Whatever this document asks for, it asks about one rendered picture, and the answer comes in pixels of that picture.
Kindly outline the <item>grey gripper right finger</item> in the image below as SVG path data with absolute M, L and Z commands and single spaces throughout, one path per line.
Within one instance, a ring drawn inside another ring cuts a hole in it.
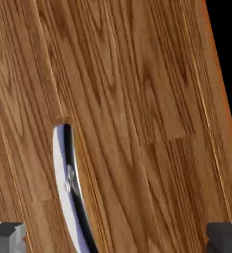
M 232 222 L 208 223 L 206 235 L 206 253 L 232 253 Z

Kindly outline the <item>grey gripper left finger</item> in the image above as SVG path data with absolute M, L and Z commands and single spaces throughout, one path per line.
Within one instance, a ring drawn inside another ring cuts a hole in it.
M 21 222 L 0 222 L 0 253 L 27 253 L 26 226 Z

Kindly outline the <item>wooden drawer front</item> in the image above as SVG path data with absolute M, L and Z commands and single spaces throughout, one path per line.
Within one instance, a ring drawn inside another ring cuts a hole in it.
M 78 253 L 53 129 L 99 253 L 205 253 L 232 221 L 232 117 L 205 0 L 0 0 L 0 220 Z

